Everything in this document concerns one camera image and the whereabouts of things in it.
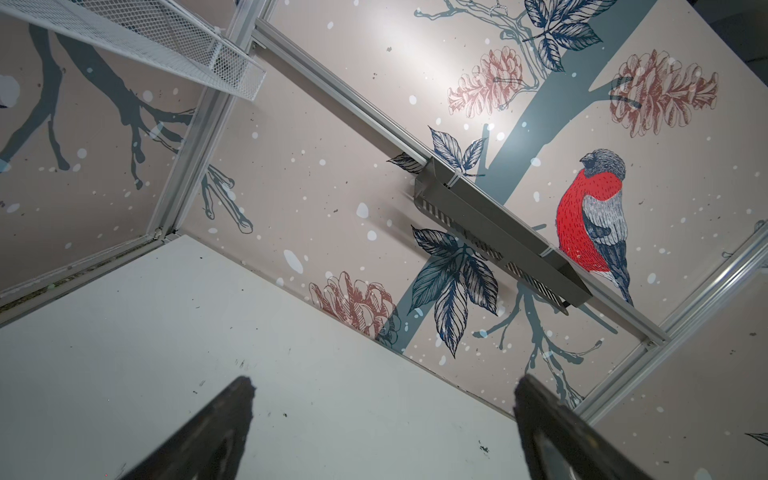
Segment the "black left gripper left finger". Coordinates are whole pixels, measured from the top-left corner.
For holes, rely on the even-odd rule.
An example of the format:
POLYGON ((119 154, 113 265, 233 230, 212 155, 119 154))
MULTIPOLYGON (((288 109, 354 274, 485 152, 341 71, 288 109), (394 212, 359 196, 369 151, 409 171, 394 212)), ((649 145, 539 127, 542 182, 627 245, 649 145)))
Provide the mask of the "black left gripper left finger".
POLYGON ((245 453, 255 393, 250 378, 237 377, 124 477, 234 479, 245 453))

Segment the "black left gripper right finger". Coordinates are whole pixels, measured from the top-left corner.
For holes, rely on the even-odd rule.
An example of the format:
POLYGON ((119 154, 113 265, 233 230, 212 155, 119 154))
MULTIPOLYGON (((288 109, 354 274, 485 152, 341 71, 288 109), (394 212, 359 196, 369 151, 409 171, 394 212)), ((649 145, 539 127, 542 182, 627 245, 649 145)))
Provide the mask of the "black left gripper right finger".
POLYGON ((650 480, 532 375, 515 388, 514 417, 534 480, 650 480))

